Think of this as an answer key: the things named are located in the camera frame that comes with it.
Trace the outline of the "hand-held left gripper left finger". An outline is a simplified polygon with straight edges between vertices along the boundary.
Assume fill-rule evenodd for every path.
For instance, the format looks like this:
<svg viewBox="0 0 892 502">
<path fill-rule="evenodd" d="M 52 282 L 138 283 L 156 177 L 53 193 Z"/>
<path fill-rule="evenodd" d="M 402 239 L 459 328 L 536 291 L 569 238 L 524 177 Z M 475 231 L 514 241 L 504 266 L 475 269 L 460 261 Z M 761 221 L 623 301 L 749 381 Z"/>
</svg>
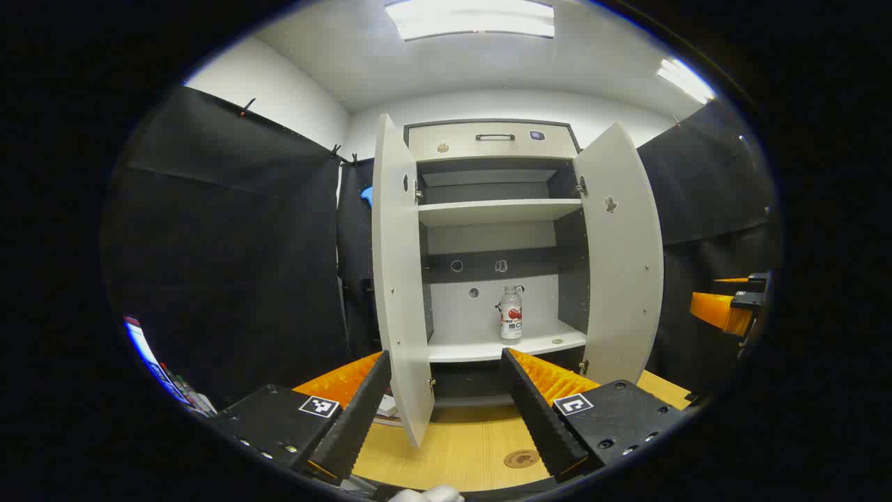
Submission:
<svg viewBox="0 0 892 502">
<path fill-rule="evenodd" d="M 379 351 L 295 388 L 264 385 L 209 426 L 277 470 L 337 486 L 353 472 L 391 374 L 390 353 Z"/>
</svg>

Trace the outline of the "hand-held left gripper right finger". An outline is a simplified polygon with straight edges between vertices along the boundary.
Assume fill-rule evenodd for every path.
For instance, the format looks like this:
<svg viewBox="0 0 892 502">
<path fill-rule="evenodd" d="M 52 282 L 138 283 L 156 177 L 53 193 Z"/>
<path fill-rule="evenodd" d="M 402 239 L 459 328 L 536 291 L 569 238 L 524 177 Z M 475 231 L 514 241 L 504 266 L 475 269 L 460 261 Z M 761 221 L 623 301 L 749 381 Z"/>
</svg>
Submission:
<svg viewBox="0 0 892 502">
<path fill-rule="evenodd" d="M 687 419 L 626 379 L 599 384 L 512 347 L 501 352 L 505 388 L 548 473 L 560 482 L 628 463 Z"/>
</svg>

